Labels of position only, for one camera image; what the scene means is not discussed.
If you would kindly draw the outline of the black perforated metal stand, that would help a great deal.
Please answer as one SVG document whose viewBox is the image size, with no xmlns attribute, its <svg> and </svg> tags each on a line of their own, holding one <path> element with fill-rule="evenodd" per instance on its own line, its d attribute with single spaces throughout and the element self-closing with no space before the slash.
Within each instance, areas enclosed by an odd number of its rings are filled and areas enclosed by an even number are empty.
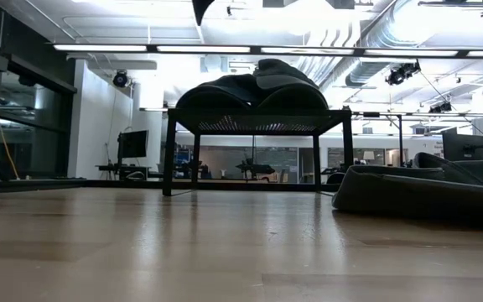
<svg viewBox="0 0 483 302">
<path fill-rule="evenodd" d="M 319 137 L 337 125 L 342 126 L 344 165 L 354 164 L 353 134 L 350 110 L 314 109 L 177 109 L 167 111 L 168 123 L 164 154 L 162 192 L 172 195 L 176 126 L 181 125 L 194 135 L 194 165 L 190 184 L 199 187 L 197 180 L 200 139 L 203 136 L 298 136 L 311 137 L 314 153 L 314 181 L 312 188 L 320 191 L 321 167 Z"/>
</svg>

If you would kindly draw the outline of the long ceiling light strip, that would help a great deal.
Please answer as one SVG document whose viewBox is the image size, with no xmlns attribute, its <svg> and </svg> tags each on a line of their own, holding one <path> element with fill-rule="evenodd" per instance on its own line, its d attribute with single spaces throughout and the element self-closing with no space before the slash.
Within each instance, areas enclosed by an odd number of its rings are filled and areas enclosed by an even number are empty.
<svg viewBox="0 0 483 302">
<path fill-rule="evenodd" d="M 55 44 L 68 53 L 169 54 L 169 55 L 286 55 L 357 58 L 471 59 L 483 60 L 483 49 L 362 48 L 211 44 Z"/>
</svg>

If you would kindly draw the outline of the background office desk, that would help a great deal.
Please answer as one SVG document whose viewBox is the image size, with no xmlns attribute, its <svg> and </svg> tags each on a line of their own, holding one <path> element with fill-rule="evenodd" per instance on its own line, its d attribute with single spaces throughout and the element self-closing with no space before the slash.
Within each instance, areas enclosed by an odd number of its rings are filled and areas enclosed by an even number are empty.
<svg viewBox="0 0 483 302">
<path fill-rule="evenodd" d="M 148 179 L 148 168 L 136 165 L 97 165 L 102 178 L 106 180 L 121 181 L 146 181 Z"/>
</svg>

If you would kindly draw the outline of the black ceiling spotlight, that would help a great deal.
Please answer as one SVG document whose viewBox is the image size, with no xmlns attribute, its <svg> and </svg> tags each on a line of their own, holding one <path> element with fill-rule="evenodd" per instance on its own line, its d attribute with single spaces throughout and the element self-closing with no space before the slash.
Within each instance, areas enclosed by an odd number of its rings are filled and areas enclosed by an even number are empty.
<svg viewBox="0 0 483 302">
<path fill-rule="evenodd" d="M 112 83 L 118 88 L 126 88 L 131 84 L 131 79 L 126 70 L 118 70 L 112 78 Z"/>
</svg>

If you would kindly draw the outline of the dark glass partition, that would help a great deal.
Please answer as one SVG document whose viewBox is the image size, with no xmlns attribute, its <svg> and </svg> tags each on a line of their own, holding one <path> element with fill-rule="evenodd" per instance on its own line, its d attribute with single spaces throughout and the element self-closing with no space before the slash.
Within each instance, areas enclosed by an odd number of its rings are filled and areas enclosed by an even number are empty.
<svg viewBox="0 0 483 302">
<path fill-rule="evenodd" d="M 0 0 L 0 180 L 64 177 L 75 61 Z"/>
</svg>

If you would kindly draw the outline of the black stage light cluster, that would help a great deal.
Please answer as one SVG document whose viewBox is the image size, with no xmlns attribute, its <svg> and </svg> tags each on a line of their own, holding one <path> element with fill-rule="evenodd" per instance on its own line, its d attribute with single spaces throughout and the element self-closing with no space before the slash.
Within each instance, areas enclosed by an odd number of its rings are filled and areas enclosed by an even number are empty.
<svg viewBox="0 0 483 302">
<path fill-rule="evenodd" d="M 404 63 L 398 67 L 391 68 L 390 74 L 386 77 L 385 82 L 389 86 L 401 85 L 405 80 L 408 80 L 420 71 L 421 67 L 418 61 L 414 63 Z"/>
</svg>

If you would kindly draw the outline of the silver ventilation duct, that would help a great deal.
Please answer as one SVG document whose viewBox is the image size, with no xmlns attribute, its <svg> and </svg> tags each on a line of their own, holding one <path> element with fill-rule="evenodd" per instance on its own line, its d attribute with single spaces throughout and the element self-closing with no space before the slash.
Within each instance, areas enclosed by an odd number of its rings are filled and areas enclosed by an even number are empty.
<svg viewBox="0 0 483 302">
<path fill-rule="evenodd" d="M 366 47 L 366 48 L 416 48 L 423 41 L 412 34 L 400 34 L 413 19 L 410 11 L 418 0 L 382 0 L 383 10 L 372 21 L 345 20 L 345 11 L 338 12 L 339 23 L 327 23 L 322 30 L 309 35 L 310 46 Z M 356 57 L 301 57 L 296 67 L 320 88 L 334 84 L 364 86 L 374 75 L 387 68 L 385 61 L 368 61 Z"/>
</svg>

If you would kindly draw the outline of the black aluminium table frame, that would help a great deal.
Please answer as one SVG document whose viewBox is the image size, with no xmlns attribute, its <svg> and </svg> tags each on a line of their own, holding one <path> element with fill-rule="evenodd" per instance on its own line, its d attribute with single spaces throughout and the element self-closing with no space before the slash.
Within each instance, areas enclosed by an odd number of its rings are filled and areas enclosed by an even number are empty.
<svg viewBox="0 0 483 302">
<path fill-rule="evenodd" d="M 119 181 L 119 180 L 12 180 L 0 181 L 0 193 L 59 190 L 71 188 L 122 188 L 122 189 L 154 189 L 162 190 L 163 182 L 152 181 Z M 340 184 L 323 184 L 319 188 L 315 184 L 273 184 L 273 183 L 229 183 L 229 182 L 198 182 L 192 185 L 186 180 L 173 181 L 171 190 L 255 190 L 255 191 L 294 191 L 336 192 Z"/>
</svg>

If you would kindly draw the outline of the black monitor on desk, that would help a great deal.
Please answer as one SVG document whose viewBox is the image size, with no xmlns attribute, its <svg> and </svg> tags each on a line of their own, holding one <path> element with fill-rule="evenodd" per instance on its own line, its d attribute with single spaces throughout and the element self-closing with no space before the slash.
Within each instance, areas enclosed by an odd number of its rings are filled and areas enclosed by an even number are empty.
<svg viewBox="0 0 483 302">
<path fill-rule="evenodd" d="M 148 130 L 119 133 L 118 136 L 119 159 L 145 158 L 148 148 Z"/>
</svg>

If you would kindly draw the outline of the grey cotton cap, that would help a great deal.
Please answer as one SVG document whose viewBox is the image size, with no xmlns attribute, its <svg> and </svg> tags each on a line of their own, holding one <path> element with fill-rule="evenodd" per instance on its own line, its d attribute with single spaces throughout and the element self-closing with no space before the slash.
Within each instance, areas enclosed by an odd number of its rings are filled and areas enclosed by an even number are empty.
<svg viewBox="0 0 483 302">
<path fill-rule="evenodd" d="M 319 87 L 302 71 L 282 60 L 260 60 L 253 76 L 262 94 L 258 108 L 329 109 Z"/>
</svg>

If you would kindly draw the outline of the black monitor on arm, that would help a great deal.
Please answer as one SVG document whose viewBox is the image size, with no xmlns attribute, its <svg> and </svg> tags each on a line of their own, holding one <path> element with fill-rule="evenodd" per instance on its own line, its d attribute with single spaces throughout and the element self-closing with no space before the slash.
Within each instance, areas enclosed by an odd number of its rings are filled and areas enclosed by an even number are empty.
<svg viewBox="0 0 483 302">
<path fill-rule="evenodd" d="M 442 140 L 448 161 L 483 160 L 483 136 L 443 133 Z"/>
</svg>

